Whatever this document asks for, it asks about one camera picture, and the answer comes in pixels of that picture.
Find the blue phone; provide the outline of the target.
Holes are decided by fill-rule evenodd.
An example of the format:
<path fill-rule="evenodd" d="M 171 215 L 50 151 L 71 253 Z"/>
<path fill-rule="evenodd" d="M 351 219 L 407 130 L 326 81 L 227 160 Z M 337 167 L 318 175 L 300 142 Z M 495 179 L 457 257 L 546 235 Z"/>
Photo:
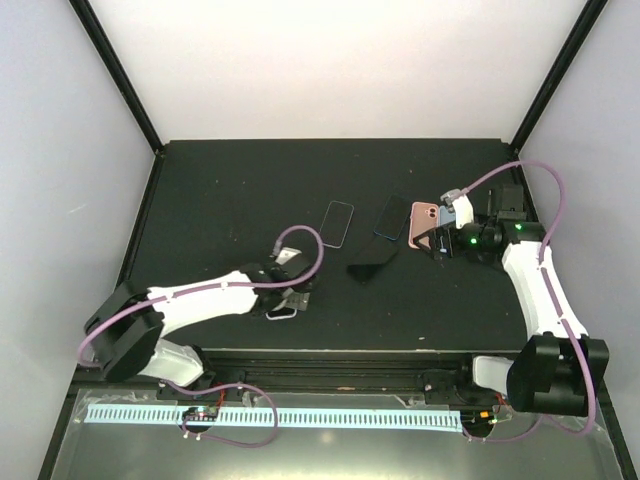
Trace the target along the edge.
<path fill-rule="evenodd" d="M 410 215 L 411 202 L 399 195 L 391 195 L 379 215 L 373 232 L 391 241 L 396 241 Z"/>

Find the light-blue phone case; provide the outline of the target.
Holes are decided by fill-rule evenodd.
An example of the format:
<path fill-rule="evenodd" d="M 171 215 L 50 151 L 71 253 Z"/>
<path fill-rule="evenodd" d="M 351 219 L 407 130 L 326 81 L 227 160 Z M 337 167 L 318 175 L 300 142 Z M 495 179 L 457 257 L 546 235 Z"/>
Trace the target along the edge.
<path fill-rule="evenodd" d="M 438 210 L 438 227 L 456 229 L 456 214 L 450 211 L 447 206 L 441 205 Z"/>

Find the pink phone case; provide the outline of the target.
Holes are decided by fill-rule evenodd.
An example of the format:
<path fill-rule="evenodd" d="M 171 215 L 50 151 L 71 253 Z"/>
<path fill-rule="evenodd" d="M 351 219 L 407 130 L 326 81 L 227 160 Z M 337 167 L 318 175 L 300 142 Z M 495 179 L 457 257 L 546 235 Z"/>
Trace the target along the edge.
<path fill-rule="evenodd" d="M 411 249 L 419 248 L 413 239 L 438 225 L 439 206 L 428 202 L 414 202 L 411 207 L 408 245 Z"/>

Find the black phone case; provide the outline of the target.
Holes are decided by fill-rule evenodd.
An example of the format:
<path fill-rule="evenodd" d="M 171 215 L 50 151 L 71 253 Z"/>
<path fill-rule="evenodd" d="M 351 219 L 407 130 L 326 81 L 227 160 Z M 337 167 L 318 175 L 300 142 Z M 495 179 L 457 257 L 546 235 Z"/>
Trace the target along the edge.
<path fill-rule="evenodd" d="M 442 260 L 450 257 L 449 233 L 441 228 L 428 232 L 430 255 L 434 260 Z"/>

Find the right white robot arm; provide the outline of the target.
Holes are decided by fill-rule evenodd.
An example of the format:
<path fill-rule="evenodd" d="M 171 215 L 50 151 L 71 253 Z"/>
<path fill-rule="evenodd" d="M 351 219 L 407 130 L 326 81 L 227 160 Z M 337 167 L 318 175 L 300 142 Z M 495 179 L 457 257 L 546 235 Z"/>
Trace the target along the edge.
<path fill-rule="evenodd" d="M 606 343 L 589 336 L 555 272 L 545 228 L 529 220 L 520 185 L 491 189 L 488 211 L 476 214 L 453 190 L 442 205 L 416 202 L 409 244 L 434 260 L 464 256 L 501 268 L 525 321 L 527 342 L 512 360 L 480 355 L 454 379 L 457 396 L 476 403 L 490 390 L 519 412 L 588 417 L 609 361 Z"/>

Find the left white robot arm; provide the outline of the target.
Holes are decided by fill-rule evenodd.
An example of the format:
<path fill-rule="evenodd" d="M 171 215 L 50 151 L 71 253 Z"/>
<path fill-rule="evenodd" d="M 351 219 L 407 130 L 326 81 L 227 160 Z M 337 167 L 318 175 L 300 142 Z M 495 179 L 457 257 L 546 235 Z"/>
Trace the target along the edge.
<path fill-rule="evenodd" d="M 107 382 L 135 376 L 167 380 L 193 399 L 207 397 L 215 376 L 202 350 L 167 337 L 218 317 L 275 317 L 296 294 L 313 287 L 312 262 L 301 251 L 282 249 L 265 265 L 249 264 L 222 277 L 147 290 L 126 281 L 85 324 L 97 368 Z"/>

